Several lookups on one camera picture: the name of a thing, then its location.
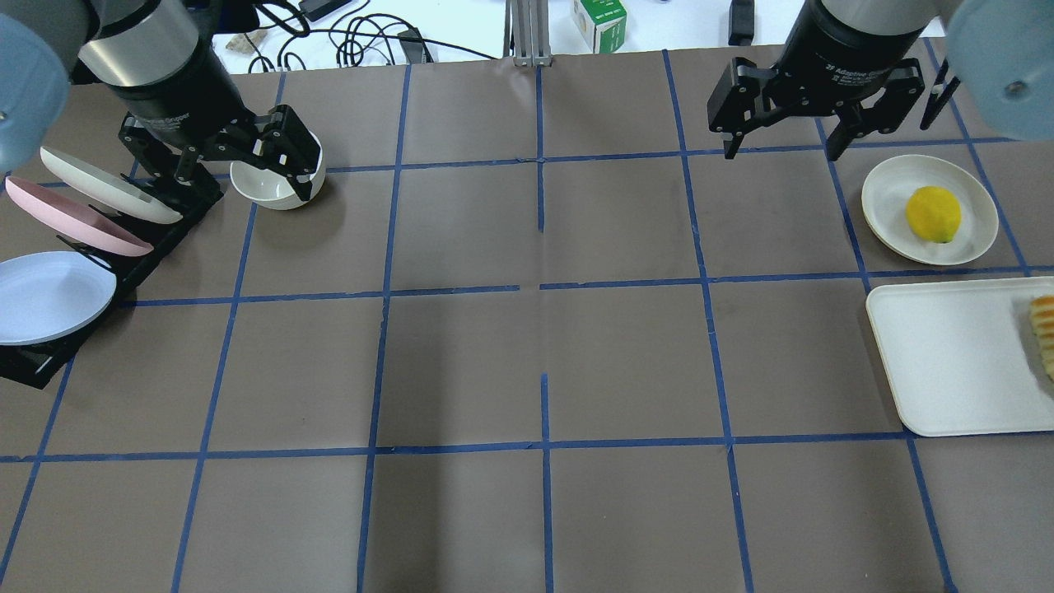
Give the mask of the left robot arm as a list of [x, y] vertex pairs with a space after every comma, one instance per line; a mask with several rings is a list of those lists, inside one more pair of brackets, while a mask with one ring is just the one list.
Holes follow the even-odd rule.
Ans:
[[212, 45], [222, 3], [4, 1], [2, 171], [23, 166], [63, 112], [79, 65], [125, 104], [124, 146], [155, 179], [192, 185], [206, 161], [282, 177], [302, 202], [321, 149], [289, 105], [247, 108]]

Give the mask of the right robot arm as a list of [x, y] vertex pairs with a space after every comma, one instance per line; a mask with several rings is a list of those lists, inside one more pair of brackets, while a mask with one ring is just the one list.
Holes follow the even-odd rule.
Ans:
[[735, 58], [707, 101], [733, 158], [746, 135], [786, 118], [835, 116], [825, 147], [897, 131], [930, 93], [929, 129], [958, 88], [990, 129], [1052, 137], [1050, 1], [806, 1], [769, 68]]

